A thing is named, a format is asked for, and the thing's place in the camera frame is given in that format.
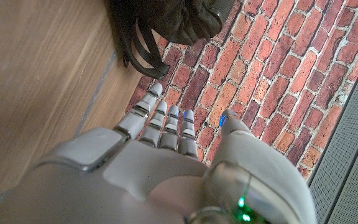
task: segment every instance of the brick wallpaper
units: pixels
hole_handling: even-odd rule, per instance
[[[307,179],[358,77],[358,0],[236,0],[211,42],[158,47],[171,66],[163,99],[194,110],[201,161],[231,108]],[[141,78],[127,110],[153,82]]]

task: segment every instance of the wood grain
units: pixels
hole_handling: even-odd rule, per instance
[[[113,50],[103,1],[0,0],[0,193],[73,137]],[[116,122],[139,78],[114,62],[86,127]]]

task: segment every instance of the blue led light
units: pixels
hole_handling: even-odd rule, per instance
[[[220,127],[224,124],[224,122],[226,121],[226,116],[224,116],[224,115],[221,115],[221,121],[219,122],[219,125],[220,125]]]

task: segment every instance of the robotic hand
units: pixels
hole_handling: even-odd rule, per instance
[[[196,159],[190,110],[179,143],[178,107],[164,101],[136,141],[161,92],[155,84],[114,130],[57,146],[1,205],[0,223],[316,223],[302,176],[231,110],[210,167]]]

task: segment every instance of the black bag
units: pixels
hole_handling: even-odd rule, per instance
[[[170,42],[193,45],[199,39],[218,34],[229,16],[234,0],[110,0],[111,13],[129,62],[140,73],[162,79],[169,66],[162,62],[152,29]],[[149,51],[141,44],[135,25]],[[132,53],[132,41],[139,55],[153,68],[143,67]]]

